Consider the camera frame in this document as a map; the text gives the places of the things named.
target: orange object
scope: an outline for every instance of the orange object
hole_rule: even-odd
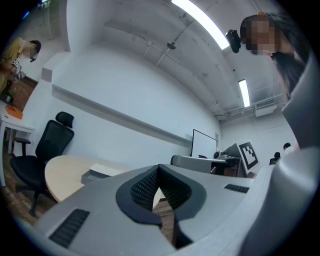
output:
[[[15,106],[9,106],[6,105],[5,106],[6,111],[8,112],[9,115],[15,117],[15,118],[19,118],[22,119],[23,115],[22,112]]]

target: ceiling pipe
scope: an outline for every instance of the ceiling pipe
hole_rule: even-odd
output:
[[[46,19],[45,19],[45,9],[42,9],[40,12],[41,12],[41,16],[42,16],[42,26],[43,26],[43,29],[44,29],[45,37],[47,39],[49,39],[47,26],[46,26]]]
[[[49,34],[49,40],[54,39],[51,32],[51,23],[50,23],[50,5],[46,8],[46,25]]]
[[[276,82],[273,82],[273,84],[272,84],[272,88],[275,88],[275,86],[276,86]],[[265,86],[265,87],[262,87],[262,88],[259,88],[259,89],[256,89],[256,90],[250,90],[250,92],[252,92],[252,93],[256,93],[256,92],[259,92],[259,91],[262,91],[262,90],[265,90],[265,89],[270,89],[270,86]],[[275,96],[275,93],[274,93],[274,89],[272,90],[272,93],[271,93],[271,97],[274,97]]]
[[[258,12],[262,12],[262,9],[260,7],[260,5],[258,4],[258,2],[256,0],[248,0],[249,3],[253,6],[253,8],[255,9],[255,11]]]
[[[145,49],[144,54],[142,56],[142,59],[144,59],[148,53],[148,51],[150,50],[151,46],[152,46],[153,42],[149,41],[148,42],[148,47]]]
[[[165,50],[165,52],[161,55],[160,59],[157,61],[157,63],[155,64],[156,67],[159,66],[160,62],[163,60],[163,58],[167,55],[167,53],[170,51],[170,48],[167,48]]]
[[[271,100],[271,99],[276,99],[280,96],[283,96],[283,94],[278,94],[278,95],[275,95],[274,97],[269,97],[269,98],[266,98],[266,99],[263,99],[263,100],[259,100],[259,101],[256,101],[254,103],[252,103],[249,107],[237,107],[237,108],[233,108],[233,109],[230,109],[228,111],[225,111],[223,114],[216,114],[215,116],[233,116],[235,114],[238,114],[238,113],[241,113],[243,111],[248,111],[250,109],[253,109],[255,107],[256,104],[259,104],[261,102],[265,102],[265,101],[268,101],[268,100]]]
[[[273,95],[276,95],[276,93],[278,92],[278,87],[279,87],[279,77],[278,77],[278,71],[275,70],[275,90]]]
[[[122,32],[125,32],[125,33],[128,33],[128,34],[131,34],[137,38],[140,38],[142,39],[144,42],[146,42],[147,44],[151,43],[150,47],[154,47],[156,48],[157,50],[159,50],[160,52],[162,52],[164,55],[166,55],[169,59],[173,60],[175,63],[179,64],[181,67],[183,67],[184,69],[186,69],[193,77],[195,77],[196,79],[198,79],[205,87],[205,89],[208,91],[208,93],[210,95],[212,95],[214,97],[215,100],[218,99],[216,93],[214,91],[212,91],[209,86],[207,85],[206,82],[204,82],[197,74],[193,73],[189,68],[187,68],[185,65],[183,65],[181,62],[179,62],[178,60],[176,60],[175,58],[171,57],[170,55],[167,54],[166,51],[164,51],[163,49],[161,49],[160,47],[156,46],[153,42],[150,42],[150,41],[147,41],[143,36],[139,35],[139,34],[136,34],[136,33],[133,33],[131,31],[126,31],[126,30],[123,30],[122,28],[118,28],[118,27],[115,27],[115,26],[110,26],[110,25],[107,25],[106,27],[109,27],[109,28],[112,28],[112,29],[115,29],[115,30],[119,30],[119,31],[122,31]],[[218,107],[219,107],[219,110],[220,110],[220,113],[223,115],[224,113],[224,109],[220,106],[220,104],[216,104]]]

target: ceiling light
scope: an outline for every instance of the ceiling light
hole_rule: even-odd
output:
[[[250,98],[249,98],[249,92],[248,92],[248,86],[247,86],[247,82],[245,79],[239,81],[239,86],[241,89],[241,93],[242,93],[242,98],[243,98],[243,104],[244,107],[249,107],[250,106]]]
[[[209,32],[216,43],[220,46],[221,50],[229,46],[226,37],[222,34],[217,25],[194,3],[189,0],[172,0],[172,3],[186,11],[195,20],[197,20]]]
[[[25,17],[27,17],[28,14],[29,14],[29,11],[27,10],[27,11],[24,13],[24,15],[22,16],[22,19],[24,19]]]

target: woman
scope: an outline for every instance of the woman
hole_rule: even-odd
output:
[[[310,45],[296,23],[284,12],[263,13],[246,17],[240,37],[247,50],[271,57],[283,79],[284,94],[291,98],[303,73]]]

